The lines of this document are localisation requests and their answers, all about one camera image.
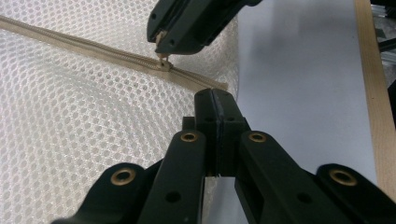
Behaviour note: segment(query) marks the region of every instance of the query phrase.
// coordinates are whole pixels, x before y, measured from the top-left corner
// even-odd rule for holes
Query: white mesh fabric
[[[145,37],[155,3],[3,0],[0,14],[155,57]],[[235,93],[235,31],[171,62]],[[0,30],[0,223],[73,215],[106,168],[150,166],[191,115],[193,92],[176,84]]]

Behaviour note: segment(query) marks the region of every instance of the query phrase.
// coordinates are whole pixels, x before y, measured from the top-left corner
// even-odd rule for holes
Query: zipper tape
[[[20,21],[15,21],[1,15],[0,29],[10,31],[18,35],[24,35],[58,48],[71,50],[75,53],[159,77],[176,83],[177,85],[191,91],[197,92],[207,88],[227,91],[228,88],[227,83],[217,82],[209,77],[175,68],[169,62],[160,62],[159,60],[114,49],[84,38],[66,35],[45,28],[32,26]]]

